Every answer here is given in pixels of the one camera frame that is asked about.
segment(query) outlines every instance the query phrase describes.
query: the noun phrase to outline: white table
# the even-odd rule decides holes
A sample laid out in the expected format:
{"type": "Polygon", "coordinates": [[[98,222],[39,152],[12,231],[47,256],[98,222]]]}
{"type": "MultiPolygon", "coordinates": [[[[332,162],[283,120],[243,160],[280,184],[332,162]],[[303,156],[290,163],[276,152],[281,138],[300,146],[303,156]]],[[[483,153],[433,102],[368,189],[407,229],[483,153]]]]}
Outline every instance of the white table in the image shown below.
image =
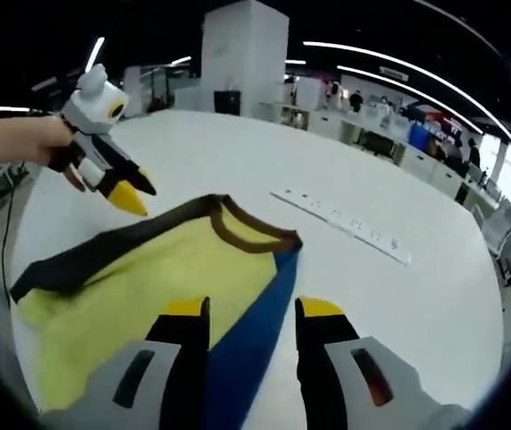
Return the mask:
{"type": "MultiPolygon", "coordinates": [[[[157,186],[157,197],[144,196],[152,216],[226,193],[258,218],[296,228],[304,247],[295,295],[336,303],[359,335],[414,366],[438,402],[472,407],[497,377],[503,323],[492,261],[472,215],[442,193],[359,150],[252,119],[164,111],[118,124],[113,135],[157,186]],[[395,234],[412,262],[404,266],[269,194],[285,186],[395,234]]],[[[45,170],[22,216],[12,281],[31,262],[138,220],[45,170]]],[[[305,428],[294,316],[290,306],[245,428],[305,428]]],[[[36,336],[16,311],[13,324],[25,379],[41,405],[36,336]]]]}

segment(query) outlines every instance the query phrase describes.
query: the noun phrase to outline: white cabinet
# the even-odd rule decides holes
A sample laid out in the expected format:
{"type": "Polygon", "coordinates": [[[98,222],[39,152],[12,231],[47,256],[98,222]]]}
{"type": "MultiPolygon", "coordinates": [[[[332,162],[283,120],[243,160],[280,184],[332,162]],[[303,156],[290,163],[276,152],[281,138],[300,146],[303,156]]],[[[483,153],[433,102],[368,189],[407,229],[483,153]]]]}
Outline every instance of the white cabinet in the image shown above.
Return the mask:
{"type": "Polygon", "coordinates": [[[421,181],[428,183],[435,172],[435,167],[438,162],[410,145],[406,145],[404,148],[405,153],[403,154],[399,167],[411,175],[416,176],[421,181]]]}
{"type": "Polygon", "coordinates": [[[429,182],[431,186],[448,195],[452,199],[456,197],[462,183],[463,179],[457,175],[454,170],[448,168],[442,163],[437,163],[437,167],[435,168],[433,176],[429,182]]]}
{"type": "Polygon", "coordinates": [[[307,130],[313,134],[339,141],[342,134],[342,120],[327,112],[311,112],[307,130]]]}

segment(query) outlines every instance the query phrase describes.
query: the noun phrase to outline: brown collar trim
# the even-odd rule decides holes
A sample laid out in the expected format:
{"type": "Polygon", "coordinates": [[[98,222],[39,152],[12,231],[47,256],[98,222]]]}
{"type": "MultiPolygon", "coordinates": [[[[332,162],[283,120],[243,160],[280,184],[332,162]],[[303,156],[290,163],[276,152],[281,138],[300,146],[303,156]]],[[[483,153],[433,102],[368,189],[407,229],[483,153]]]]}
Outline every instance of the brown collar trim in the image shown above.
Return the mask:
{"type": "Polygon", "coordinates": [[[301,239],[295,230],[284,230],[261,221],[241,209],[228,195],[217,196],[217,198],[214,199],[214,205],[210,210],[210,219],[212,221],[213,231],[221,240],[246,253],[263,254],[273,251],[288,252],[296,246],[301,246],[301,239]],[[255,244],[237,236],[224,224],[221,204],[225,206],[236,219],[243,222],[248,227],[265,235],[275,237],[277,240],[265,244],[255,244]]]}

